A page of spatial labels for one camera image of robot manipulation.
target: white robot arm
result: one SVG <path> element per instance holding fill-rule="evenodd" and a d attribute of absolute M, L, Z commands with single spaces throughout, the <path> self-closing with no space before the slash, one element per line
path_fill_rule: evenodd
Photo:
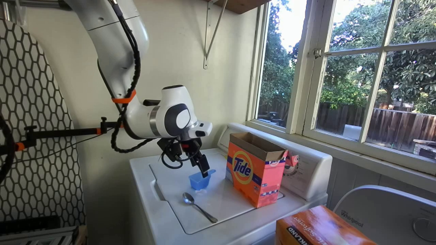
<path fill-rule="evenodd" d="M 133 0 L 66 0 L 76 12 L 95 46 L 98 68 L 107 89 L 123 115 L 123 127 L 134 139 L 169 138 L 177 139 L 189 156 L 192 165 L 200 167 L 207 176 L 209 165 L 199 153 L 201 140 L 212 130 L 210 122 L 199 121 L 187 89 L 174 85 L 162 89 L 160 101 L 145 100 L 143 103 L 132 88 L 132 77 L 139 76 L 140 58 L 135 57 L 134 44 L 140 57 L 149 46 L 148 35 Z M 126 33 L 131 30 L 132 37 Z M 159 146 L 172 161 L 180 161 L 174 141 L 161 140 Z"/>

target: spoon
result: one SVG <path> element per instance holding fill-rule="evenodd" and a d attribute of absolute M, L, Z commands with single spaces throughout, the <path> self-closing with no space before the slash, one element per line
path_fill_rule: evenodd
<path fill-rule="evenodd" d="M 196 206 L 198 209 L 200 209 L 200 211 L 201 211 L 201 212 L 206 216 L 206 218 L 208 218 L 208 220 L 209 220 L 210 222 L 212 222 L 212 223 L 216 223 L 216 222 L 218 222 L 218 220 L 217 220 L 215 217 L 213 217 L 213 216 L 210 215 L 208 212 L 204 211 L 201 207 L 199 207 L 197 204 L 195 204 L 195 203 L 194 203 L 194 198 L 193 198 L 189 193 L 187 193 L 187 192 L 183 193 L 182 197 L 183 197 L 183 201 L 184 201 L 186 204 L 194 205 L 194 206 Z"/>

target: blue measuring cup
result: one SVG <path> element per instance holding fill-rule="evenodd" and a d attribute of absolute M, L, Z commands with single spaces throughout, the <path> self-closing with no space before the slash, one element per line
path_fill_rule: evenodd
<path fill-rule="evenodd" d="M 190 175 L 189 181 L 191 182 L 191 187 L 196 191 L 205 189 L 209 185 L 209 180 L 211 180 L 211 175 L 215 172 L 216 172 L 215 169 L 209 170 L 208 176 L 206 178 L 203 178 L 201 172 Z"/>

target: hexagon pattern fabric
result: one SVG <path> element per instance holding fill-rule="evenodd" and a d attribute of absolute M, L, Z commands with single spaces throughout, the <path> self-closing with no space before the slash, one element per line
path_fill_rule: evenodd
<path fill-rule="evenodd" d="M 24 127 L 36 130 L 73 128 L 50 65 L 35 38 L 20 26 L 0 20 L 0 109 L 16 142 Z M 57 215 L 63 226 L 84 225 L 82 180 L 74 137 L 37 141 L 17 152 L 0 185 L 0 222 Z M 4 136 L 0 133 L 0 144 Z M 3 164 L 5 156 L 0 157 Z"/>

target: window frame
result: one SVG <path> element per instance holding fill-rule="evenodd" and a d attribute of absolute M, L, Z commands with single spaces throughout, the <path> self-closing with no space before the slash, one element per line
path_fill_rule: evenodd
<path fill-rule="evenodd" d="M 259 8 L 256 24 L 257 32 L 255 37 L 255 50 L 253 54 L 253 59 L 255 60 L 253 61 L 249 109 L 247 111 L 247 125 L 255 125 L 258 129 L 264 129 L 263 131 L 265 132 L 274 132 L 276 135 L 281 135 L 282 138 L 288 138 L 285 135 L 289 134 L 305 136 L 319 141 L 320 143 L 327 143 L 356 152 L 362 157 L 365 157 L 363 155 L 366 155 L 382 161 L 395 163 L 420 172 L 435 175 L 436 164 L 434 160 L 365 142 L 372 115 L 372 113 L 368 112 L 372 112 L 374 108 L 374 102 L 380 81 L 379 78 L 382 74 L 386 53 L 390 51 L 436 48 L 436 41 L 389 45 L 390 35 L 392 34 L 399 2 L 400 0 L 392 0 L 391 11 L 389 13 L 385 34 L 380 47 L 324 52 L 325 50 L 328 50 L 330 46 L 336 0 L 307 1 L 306 16 L 303 24 L 303 33 L 300 41 L 286 128 L 267 124 L 256 119 L 265 56 L 264 51 L 266 45 L 266 28 L 268 27 L 269 20 L 269 4 L 267 3 Z M 313 52 L 315 49 L 322 50 L 322 57 L 314 57 Z M 368 103 L 365 108 L 364 122 L 359 140 L 353 141 L 340 135 L 316 129 L 315 123 L 320 92 L 324 81 L 324 76 L 321 76 L 321 74 L 324 73 L 327 58 L 332 55 L 363 53 L 378 53 L 378 59 L 370 95 L 368 97 Z"/>

